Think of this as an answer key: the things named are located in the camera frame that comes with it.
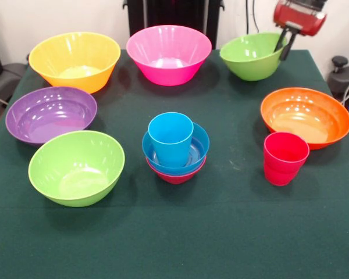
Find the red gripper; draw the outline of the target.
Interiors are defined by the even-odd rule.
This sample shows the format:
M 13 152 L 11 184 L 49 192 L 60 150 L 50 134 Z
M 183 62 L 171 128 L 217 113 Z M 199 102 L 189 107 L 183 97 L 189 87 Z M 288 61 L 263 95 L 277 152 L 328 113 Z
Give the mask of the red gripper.
M 315 36 L 326 20 L 322 11 L 326 1 L 278 1 L 273 14 L 273 21 L 282 27 L 274 52 L 283 48 L 280 60 L 285 61 L 294 44 L 298 32 L 301 35 Z M 286 33 L 291 37 L 283 47 Z

